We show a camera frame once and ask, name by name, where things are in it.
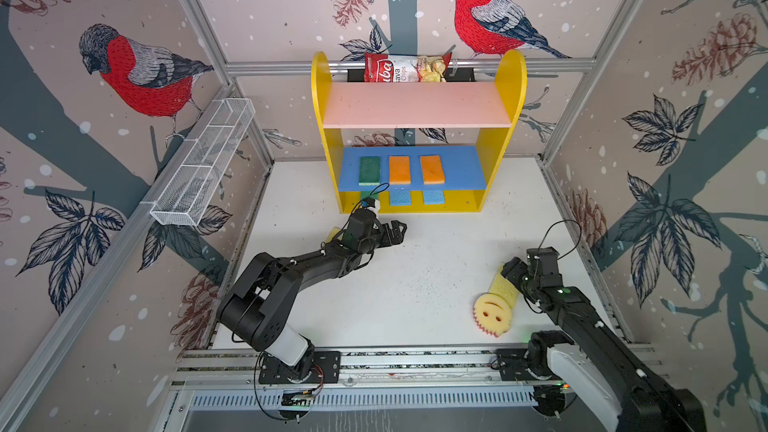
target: chip bag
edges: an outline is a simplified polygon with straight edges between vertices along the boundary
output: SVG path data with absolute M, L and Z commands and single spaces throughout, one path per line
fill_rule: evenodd
M 391 56 L 366 54 L 366 82 L 445 82 L 443 75 L 451 62 L 444 56 Z

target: white wire basket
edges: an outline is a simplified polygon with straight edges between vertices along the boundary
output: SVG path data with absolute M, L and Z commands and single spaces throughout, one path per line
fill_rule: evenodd
M 150 214 L 166 226 L 197 226 L 254 118 L 248 99 L 224 99 Z

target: wooden shelf unit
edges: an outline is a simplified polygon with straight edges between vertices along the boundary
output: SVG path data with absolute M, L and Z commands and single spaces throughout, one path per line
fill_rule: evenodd
M 326 54 L 316 53 L 312 103 L 340 212 L 351 213 L 360 191 L 368 189 L 339 190 L 344 163 L 341 129 L 424 127 L 480 128 L 475 150 L 485 188 L 445 190 L 446 203 L 437 206 L 425 205 L 422 192 L 412 190 L 410 206 L 393 207 L 384 192 L 379 195 L 379 213 L 480 212 L 520 117 L 527 81 L 525 59 L 514 50 L 504 54 L 494 82 L 440 83 L 332 82 Z M 398 148 L 392 149 L 391 155 L 398 155 Z

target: bird head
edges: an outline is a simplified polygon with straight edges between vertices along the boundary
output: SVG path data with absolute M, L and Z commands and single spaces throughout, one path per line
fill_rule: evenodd
M 80 54 L 83 56 L 83 65 L 88 73 L 98 70 L 101 73 L 110 73 L 109 56 L 107 47 L 109 43 L 120 36 L 110 26 L 104 24 L 92 25 L 83 32 L 80 37 Z

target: bird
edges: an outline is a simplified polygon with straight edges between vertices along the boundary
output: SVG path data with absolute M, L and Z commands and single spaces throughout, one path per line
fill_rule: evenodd
M 146 46 L 105 24 L 90 26 L 80 38 L 80 54 L 89 74 L 98 71 L 120 98 L 133 110 L 150 117 L 172 117 L 176 132 L 176 113 L 187 102 L 202 111 L 192 100 L 197 79 L 214 68 L 198 60 L 185 59 L 165 47 Z
M 559 59 L 563 53 L 549 46 L 525 16 L 522 7 L 511 0 L 456 0 L 456 33 L 475 54 L 504 55 L 513 49 L 540 49 Z

